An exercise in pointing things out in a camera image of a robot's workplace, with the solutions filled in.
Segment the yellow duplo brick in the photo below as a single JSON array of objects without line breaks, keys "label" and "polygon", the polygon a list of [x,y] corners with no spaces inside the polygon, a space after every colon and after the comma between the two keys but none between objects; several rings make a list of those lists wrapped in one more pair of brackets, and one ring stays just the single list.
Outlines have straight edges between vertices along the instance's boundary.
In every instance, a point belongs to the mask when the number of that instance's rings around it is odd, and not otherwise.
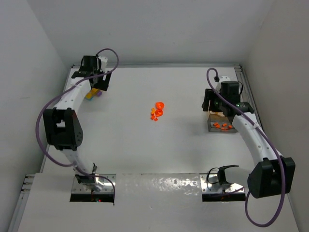
[{"label": "yellow duplo brick", "polygon": [[99,91],[99,89],[96,88],[92,88],[86,95],[85,95],[85,99],[90,101],[93,99],[94,96],[96,96],[97,92]]}]

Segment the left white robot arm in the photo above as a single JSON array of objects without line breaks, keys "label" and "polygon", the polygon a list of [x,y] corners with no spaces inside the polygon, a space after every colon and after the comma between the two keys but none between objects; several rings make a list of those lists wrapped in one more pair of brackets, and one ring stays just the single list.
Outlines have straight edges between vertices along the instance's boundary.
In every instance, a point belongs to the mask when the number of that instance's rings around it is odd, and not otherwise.
[{"label": "left white robot arm", "polygon": [[48,144],[66,156],[75,169],[78,182],[84,185],[96,183],[97,167],[78,152],[84,134],[77,113],[83,100],[107,91],[111,78],[106,74],[107,61],[99,55],[84,56],[79,70],[68,81],[66,93],[53,108],[45,109],[42,114]]}]

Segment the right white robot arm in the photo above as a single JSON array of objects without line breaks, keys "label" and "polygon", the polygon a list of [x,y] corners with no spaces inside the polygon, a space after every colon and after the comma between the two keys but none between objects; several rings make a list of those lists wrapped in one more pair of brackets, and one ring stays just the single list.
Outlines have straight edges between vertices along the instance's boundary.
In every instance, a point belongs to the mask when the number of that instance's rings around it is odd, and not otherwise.
[{"label": "right white robot arm", "polygon": [[205,90],[202,109],[223,113],[242,136],[255,165],[247,178],[251,195],[258,199],[287,194],[291,191],[296,164],[274,147],[258,124],[253,108],[240,100],[240,94],[237,81],[219,82],[218,88]]}]

